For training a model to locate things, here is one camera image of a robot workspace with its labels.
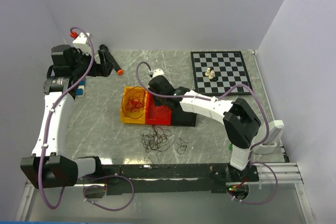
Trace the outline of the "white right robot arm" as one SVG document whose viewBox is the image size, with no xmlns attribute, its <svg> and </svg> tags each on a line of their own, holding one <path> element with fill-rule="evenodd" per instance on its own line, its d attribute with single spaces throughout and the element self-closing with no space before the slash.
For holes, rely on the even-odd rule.
<svg viewBox="0 0 336 224">
<path fill-rule="evenodd" d="M 183 112 L 199 114 L 221 123 L 233 145 L 229 175 L 235 181 L 241 181 L 247 176 L 251 143 L 261 122 L 246 100 L 220 100 L 188 88 L 174 88 L 163 75 L 149 81 L 149 90 L 160 103 L 172 110 L 181 109 Z"/>
</svg>

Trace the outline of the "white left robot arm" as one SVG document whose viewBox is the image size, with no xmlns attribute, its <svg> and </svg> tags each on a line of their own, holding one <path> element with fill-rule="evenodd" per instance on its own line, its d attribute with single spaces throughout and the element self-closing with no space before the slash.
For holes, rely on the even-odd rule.
<svg viewBox="0 0 336 224">
<path fill-rule="evenodd" d="M 70 88 L 88 70 L 91 77 L 108 77 L 114 65 L 108 60 L 109 49 L 100 45 L 100 63 L 79 48 L 58 45 L 52 48 L 53 64 L 44 83 L 45 110 L 36 145 L 30 157 L 22 158 L 20 168 L 38 188 L 73 186 L 81 177 L 92 183 L 103 179 L 101 161 L 97 156 L 81 157 L 75 161 L 66 157 L 65 137 L 68 118 L 75 101 L 76 88 Z"/>
</svg>

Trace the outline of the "black marker orange cap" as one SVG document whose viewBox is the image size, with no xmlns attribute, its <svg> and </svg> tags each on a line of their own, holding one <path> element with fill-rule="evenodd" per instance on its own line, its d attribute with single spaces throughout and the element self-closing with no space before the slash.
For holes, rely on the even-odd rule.
<svg viewBox="0 0 336 224">
<path fill-rule="evenodd" d="M 113 68 L 117 72 L 117 74 L 118 75 L 123 75 L 123 73 L 124 73 L 123 70 L 121 69 L 119 64 L 116 62 L 115 58 L 113 57 L 113 55 L 109 51 L 109 48 L 106 45 L 102 44 L 102 45 L 99 46 L 99 49 L 102 50 L 106 54 L 106 57 L 107 57 L 108 61 L 113 64 Z"/>
</svg>

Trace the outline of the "red plastic bin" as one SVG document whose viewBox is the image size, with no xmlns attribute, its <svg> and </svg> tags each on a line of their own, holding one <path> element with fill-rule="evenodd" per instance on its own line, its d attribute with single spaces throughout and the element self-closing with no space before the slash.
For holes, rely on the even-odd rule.
<svg viewBox="0 0 336 224">
<path fill-rule="evenodd" d="M 146 125 L 171 125 L 171 109 L 165 105 L 156 106 L 152 94 L 146 92 L 145 105 L 145 124 Z"/>
</svg>

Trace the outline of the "yellow plastic bin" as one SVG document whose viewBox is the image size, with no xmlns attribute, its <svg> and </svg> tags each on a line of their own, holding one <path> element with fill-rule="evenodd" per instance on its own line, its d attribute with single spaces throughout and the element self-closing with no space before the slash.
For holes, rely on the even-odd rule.
<svg viewBox="0 0 336 224">
<path fill-rule="evenodd" d="M 120 120 L 124 124 L 145 124 L 146 92 L 142 87 L 125 87 Z"/>
</svg>

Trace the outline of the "black plastic bin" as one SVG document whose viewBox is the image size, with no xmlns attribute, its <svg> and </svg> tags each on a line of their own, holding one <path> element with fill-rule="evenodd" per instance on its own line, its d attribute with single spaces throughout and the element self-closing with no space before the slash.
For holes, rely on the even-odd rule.
<svg viewBox="0 0 336 224">
<path fill-rule="evenodd" d="M 171 126 L 194 127 L 196 125 L 196 114 L 183 111 L 180 101 L 182 101 L 181 98 L 170 99 Z"/>
</svg>

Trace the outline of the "blue white block stack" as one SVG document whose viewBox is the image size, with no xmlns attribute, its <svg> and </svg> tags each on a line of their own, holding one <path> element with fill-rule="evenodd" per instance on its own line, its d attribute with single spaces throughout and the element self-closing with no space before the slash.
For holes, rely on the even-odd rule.
<svg viewBox="0 0 336 224">
<path fill-rule="evenodd" d="M 83 98 L 85 96 L 86 79 L 84 78 L 76 89 L 76 98 Z"/>
</svg>

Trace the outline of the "white chess piece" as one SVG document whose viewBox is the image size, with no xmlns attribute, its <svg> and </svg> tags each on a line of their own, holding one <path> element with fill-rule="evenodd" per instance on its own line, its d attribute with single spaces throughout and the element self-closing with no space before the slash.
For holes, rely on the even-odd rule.
<svg viewBox="0 0 336 224">
<path fill-rule="evenodd" d="M 209 77 L 210 80 L 214 79 L 215 78 L 215 71 L 211 70 L 208 77 Z"/>
<path fill-rule="evenodd" d="M 209 75 L 210 75 L 210 72 L 211 72 L 211 69 L 208 67 L 207 70 L 206 70 L 206 72 L 205 72 L 205 75 L 206 75 L 206 76 L 209 76 Z"/>
</svg>

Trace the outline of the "black white chessboard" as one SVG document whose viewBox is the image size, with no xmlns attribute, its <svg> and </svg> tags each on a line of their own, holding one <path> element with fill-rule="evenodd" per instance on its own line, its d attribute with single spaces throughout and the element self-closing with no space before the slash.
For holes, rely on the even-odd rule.
<svg viewBox="0 0 336 224">
<path fill-rule="evenodd" d="M 238 83 L 253 88 L 241 51 L 192 51 L 191 62 L 199 94 L 218 97 Z M 217 81 L 205 75 L 208 67 L 215 71 Z"/>
</svg>

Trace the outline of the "white stand device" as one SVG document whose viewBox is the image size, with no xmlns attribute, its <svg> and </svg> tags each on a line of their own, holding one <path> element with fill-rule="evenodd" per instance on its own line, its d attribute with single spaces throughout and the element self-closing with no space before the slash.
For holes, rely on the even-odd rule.
<svg viewBox="0 0 336 224">
<path fill-rule="evenodd" d="M 282 120 L 274 120 L 269 122 L 269 135 L 268 138 L 260 145 L 256 146 L 253 149 L 253 152 L 255 154 L 270 154 L 272 153 L 276 147 L 280 143 L 280 139 L 282 137 L 282 134 L 284 132 L 284 123 Z M 255 143 L 260 142 L 266 135 L 266 126 L 263 124 L 257 133 L 257 135 L 254 137 L 252 141 L 252 145 Z"/>
</svg>

